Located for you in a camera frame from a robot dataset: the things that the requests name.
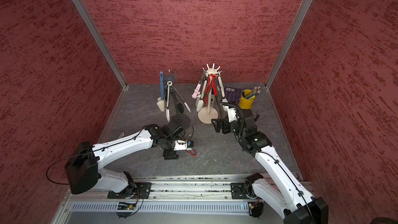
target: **yellow cup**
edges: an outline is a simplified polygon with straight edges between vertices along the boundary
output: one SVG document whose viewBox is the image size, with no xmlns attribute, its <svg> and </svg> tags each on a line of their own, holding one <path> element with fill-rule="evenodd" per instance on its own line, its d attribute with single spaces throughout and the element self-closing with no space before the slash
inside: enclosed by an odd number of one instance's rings
<svg viewBox="0 0 398 224">
<path fill-rule="evenodd" d="M 245 93 L 245 95 L 248 95 L 249 93 L 251 93 L 251 90 L 250 89 L 246 89 L 246 90 L 243 90 L 243 92 Z M 253 104 L 255 96 L 252 97 L 251 99 L 246 99 L 245 97 L 243 97 L 243 92 L 242 92 L 242 95 L 241 95 L 241 97 L 239 99 L 239 106 L 242 109 L 250 109 L 251 105 Z"/>
</svg>

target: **metal corner post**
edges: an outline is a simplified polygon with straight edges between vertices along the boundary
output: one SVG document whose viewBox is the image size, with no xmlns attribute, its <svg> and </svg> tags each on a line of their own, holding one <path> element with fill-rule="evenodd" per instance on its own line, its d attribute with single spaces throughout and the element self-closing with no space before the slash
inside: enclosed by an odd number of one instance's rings
<svg viewBox="0 0 398 224">
<path fill-rule="evenodd" d="M 104 129 L 102 130 L 101 136 L 99 137 L 97 144 L 98 143 L 101 144 L 101 143 L 105 143 L 105 142 L 109 141 L 109 138 L 111 136 L 112 129 L 115 125 L 117 116 L 119 115 L 119 112 L 123 105 L 123 102 L 126 99 L 128 89 L 129 89 L 129 85 L 127 85 L 127 87 L 123 88 L 122 92 L 120 92 L 119 98 L 117 99 L 117 102 L 116 102 L 115 106 L 113 107 L 112 113 L 109 116 Z"/>
<path fill-rule="evenodd" d="M 293 39 L 296 36 L 297 31 L 300 28 L 301 22 L 304 19 L 308 8 L 311 5 L 312 0 L 302 0 L 300 7 L 298 8 L 298 11 L 296 13 L 296 17 L 293 20 L 292 26 L 290 27 L 289 32 L 287 33 L 285 42 L 282 45 L 281 51 L 276 59 L 276 62 L 269 73 L 268 79 L 265 83 L 266 89 L 269 90 L 271 87 L 272 82 L 274 81 L 276 74 L 278 73 L 279 68 L 281 67 L 281 64 L 287 54 L 287 51 L 289 50 L 290 45 L 293 42 Z"/>
<path fill-rule="evenodd" d="M 115 73 L 117 79 L 119 80 L 120 84 L 123 88 L 127 87 L 127 82 L 123 77 L 122 72 L 120 71 L 119 67 L 117 66 L 115 60 L 112 57 L 111 52 L 109 51 L 108 47 L 104 39 L 102 38 L 100 32 L 97 29 L 93 19 L 90 16 L 90 13 L 87 11 L 87 8 L 84 6 L 82 0 L 72 0 L 74 3 L 77 11 L 80 13 L 81 17 L 83 18 L 84 22 L 87 25 L 87 28 L 90 30 L 92 36 L 94 37 L 95 41 L 97 42 L 99 48 L 101 49 L 103 55 L 105 56 L 106 60 L 108 61 L 109 65 L 111 66 L 113 72 Z"/>
</svg>

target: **gray marble surface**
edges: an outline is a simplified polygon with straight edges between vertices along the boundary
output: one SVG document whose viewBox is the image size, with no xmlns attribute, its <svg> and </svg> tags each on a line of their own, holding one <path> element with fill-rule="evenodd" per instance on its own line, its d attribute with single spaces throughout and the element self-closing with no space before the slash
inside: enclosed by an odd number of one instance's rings
<svg viewBox="0 0 398 224">
<path fill-rule="evenodd" d="M 225 84 L 225 86 L 242 89 L 262 85 L 262 83 Z M 189 113 L 185 109 L 185 114 L 191 118 L 195 129 L 192 140 L 197 156 L 192 157 L 186 151 L 179 151 L 178 160 L 164 160 L 163 150 L 160 147 L 154 147 L 122 157 L 107 165 L 107 169 L 117 172 L 127 171 L 132 177 L 266 173 L 256 159 L 241 150 L 232 133 L 216 133 L 213 125 L 204 124 L 198 119 L 195 99 L 191 97 L 196 84 L 176 83 L 174 86 L 192 111 Z M 125 132 L 125 136 L 138 132 L 147 124 L 158 124 L 160 127 L 166 125 L 166 114 L 161 112 L 156 104 L 159 96 L 158 84 L 130 84 L 109 140 L 117 139 L 121 132 Z M 170 109 L 170 114 L 174 115 L 174 108 Z M 256 122 L 258 130 L 268 136 L 286 166 L 292 172 L 298 172 L 271 100 L 265 92 L 256 97 L 251 109 L 260 114 Z M 186 131 L 186 135 L 191 132 L 190 128 Z"/>
</svg>

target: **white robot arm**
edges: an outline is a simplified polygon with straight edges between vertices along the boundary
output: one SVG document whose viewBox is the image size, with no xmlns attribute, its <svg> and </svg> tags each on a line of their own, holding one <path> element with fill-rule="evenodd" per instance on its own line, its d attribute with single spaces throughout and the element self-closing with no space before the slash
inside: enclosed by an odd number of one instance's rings
<svg viewBox="0 0 398 224">
<path fill-rule="evenodd" d="M 222 103 L 229 107 L 228 117 L 213 119 L 216 132 L 232 132 L 242 150 L 250 153 L 266 169 L 277 185 L 277 191 L 258 173 L 246 178 L 245 193 L 250 198 L 260 197 L 272 207 L 286 223 L 327 223 L 328 206 L 322 198 L 316 199 L 286 167 L 271 141 L 257 131 L 251 110 Z"/>
<path fill-rule="evenodd" d="M 160 128 L 147 125 L 137 133 L 103 144 L 81 143 L 66 166 L 72 194 L 90 189 L 110 190 L 115 193 L 132 194 L 134 182 L 128 172 L 113 172 L 104 167 L 126 155 L 143 149 L 160 146 L 166 160 L 178 159 L 179 150 L 192 150 L 193 141 L 179 139 L 182 127 L 174 121 Z"/>
</svg>

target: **aluminum frame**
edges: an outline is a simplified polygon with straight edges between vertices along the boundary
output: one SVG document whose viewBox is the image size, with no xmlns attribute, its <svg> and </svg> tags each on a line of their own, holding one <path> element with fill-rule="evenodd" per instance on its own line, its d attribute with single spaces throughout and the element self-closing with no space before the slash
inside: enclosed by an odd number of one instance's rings
<svg viewBox="0 0 398 224">
<path fill-rule="evenodd" d="M 185 176 L 171 176 L 171 177 L 136 177 L 134 182 L 137 184 L 141 182 L 152 183 L 149 198 L 144 201 L 147 205 L 157 202 L 165 204 L 173 204 L 173 202 L 196 202 L 201 204 L 210 203 L 239 203 L 241 205 L 255 202 L 256 199 L 236 200 L 232 199 L 230 183 L 243 183 L 244 178 L 249 174 L 235 174 L 235 175 L 185 175 Z M 274 181 L 269 174 L 263 173 L 262 176 L 269 185 L 276 187 Z M 307 190 L 313 192 L 311 182 L 301 181 Z M 101 204 L 101 203 L 117 203 L 121 199 L 108 199 L 108 191 L 87 191 L 79 195 L 72 195 L 70 190 L 65 194 L 63 201 L 58 208 L 58 211 L 51 222 L 51 224 L 64 224 L 72 207 L 75 203 Z"/>
<path fill-rule="evenodd" d="M 293 39 L 295 38 L 297 31 L 299 30 L 301 23 L 307 14 L 308 8 L 311 5 L 312 0 L 302 0 L 300 7 L 298 8 L 298 11 L 296 13 L 296 17 L 293 20 L 292 26 L 290 27 L 289 32 L 287 33 L 285 42 L 282 45 L 281 51 L 279 52 L 279 55 L 275 61 L 274 66 L 272 67 L 271 72 L 269 73 L 269 76 L 267 78 L 267 81 L 265 83 L 266 89 L 270 89 L 272 82 L 274 81 L 276 74 L 278 73 L 279 68 L 282 65 L 283 60 L 286 57 L 286 54 L 290 48 L 290 45 L 293 42 Z"/>
<path fill-rule="evenodd" d="M 275 102 L 274 102 L 273 99 L 272 99 L 271 92 L 270 92 L 267 88 L 266 88 L 266 95 L 267 95 L 267 97 L 269 97 L 270 100 L 271 100 L 272 108 L 273 108 L 273 110 L 274 110 L 274 112 L 275 112 L 275 115 L 276 115 L 276 117 L 277 117 L 279 126 L 281 127 L 281 130 L 282 130 L 282 135 L 283 135 L 283 137 L 286 139 L 287 147 L 288 147 L 288 149 L 289 149 L 289 151 L 290 151 L 290 154 L 292 155 L 293 162 L 295 163 L 295 165 L 296 165 L 296 167 L 297 167 L 297 169 L 298 169 L 298 172 L 297 172 L 297 179 L 303 180 L 302 174 L 301 174 L 301 172 L 300 172 L 299 165 L 297 164 L 295 155 L 293 154 L 293 150 L 292 150 L 292 148 L 291 148 L 291 146 L 290 146 L 289 139 L 287 138 L 287 135 L 286 135 L 285 129 L 284 129 L 284 127 L 283 127 L 281 118 L 279 117 L 278 110 L 276 109 Z"/>
<path fill-rule="evenodd" d="M 113 56 L 112 56 L 110 50 L 106 46 L 106 43 L 101 36 L 101 33 L 98 31 L 98 28 L 95 25 L 93 19 L 91 18 L 90 13 L 88 12 L 87 8 L 84 6 L 83 1 L 82 0 L 72 0 L 72 2 L 75 5 L 77 11 L 80 13 L 80 16 L 83 18 L 84 22 L 86 23 L 87 28 L 90 30 L 92 36 L 94 37 L 100 50 L 102 51 L 102 54 L 105 56 L 106 60 L 108 61 L 109 66 L 111 66 L 112 71 L 116 75 L 120 84 L 122 85 L 123 88 L 126 88 L 127 87 L 126 79 L 124 78 L 118 65 L 116 64 L 115 60 L 113 59 Z"/>
<path fill-rule="evenodd" d="M 122 92 L 120 92 L 120 95 L 117 98 L 117 102 L 112 109 L 111 115 L 109 116 L 108 121 L 106 122 L 105 127 L 102 130 L 101 136 L 99 137 L 97 144 L 102 144 L 102 143 L 109 141 L 109 139 L 111 137 L 111 133 L 112 133 L 112 128 L 115 125 L 117 116 L 119 115 L 119 112 L 123 105 L 123 102 L 126 99 L 128 90 L 129 90 L 129 85 L 127 85 L 127 87 L 123 88 Z M 119 138 L 124 136 L 124 132 L 122 132 L 122 133 L 119 135 Z"/>
</svg>

